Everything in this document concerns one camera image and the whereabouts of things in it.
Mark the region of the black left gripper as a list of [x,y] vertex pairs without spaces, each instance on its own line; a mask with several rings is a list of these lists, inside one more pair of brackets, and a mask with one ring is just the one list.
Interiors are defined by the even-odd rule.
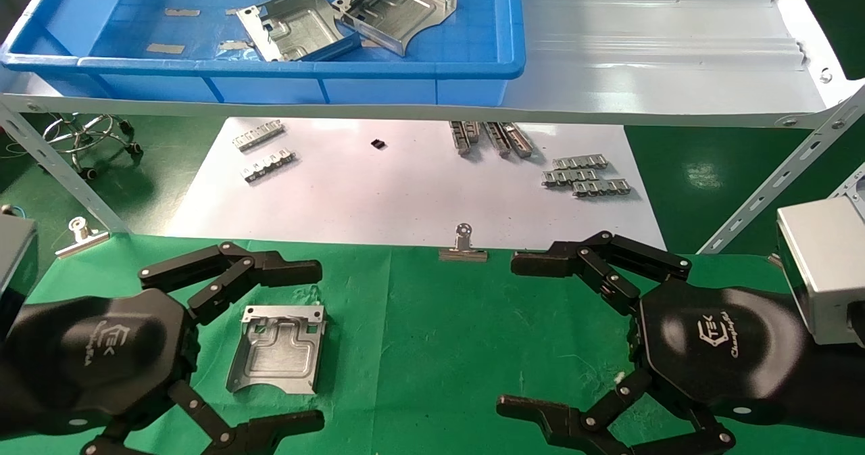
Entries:
[[124,443],[174,404],[210,437],[201,454],[275,454],[285,437],[324,427],[320,410],[229,427],[189,385],[199,350],[197,323],[159,289],[27,304],[5,340],[5,435],[107,425],[80,454],[155,454]]

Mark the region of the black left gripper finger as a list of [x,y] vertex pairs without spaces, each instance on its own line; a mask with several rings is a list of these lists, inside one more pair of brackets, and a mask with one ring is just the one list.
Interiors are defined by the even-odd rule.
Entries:
[[322,265],[315,259],[286,261],[276,251],[251,252],[224,242],[146,266],[139,280],[143,289],[164,293],[204,283],[187,304],[198,325],[209,325],[259,285],[315,285],[322,280]]

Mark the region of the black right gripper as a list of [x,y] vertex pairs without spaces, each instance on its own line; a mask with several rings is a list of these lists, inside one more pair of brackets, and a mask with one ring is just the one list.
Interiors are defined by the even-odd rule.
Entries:
[[[526,277],[576,276],[621,316],[639,310],[641,365],[677,408],[704,406],[743,422],[782,422],[787,394],[809,333],[790,295],[745,287],[665,283],[641,292],[618,269],[663,283],[685,281],[691,263],[611,231],[584,241],[556,241],[544,252],[516,252],[511,271]],[[498,415],[538,425],[547,445],[584,454],[724,454],[737,440],[711,412],[686,409],[692,433],[628,446],[609,430],[651,391],[637,369],[587,411],[566,404],[500,396]]]

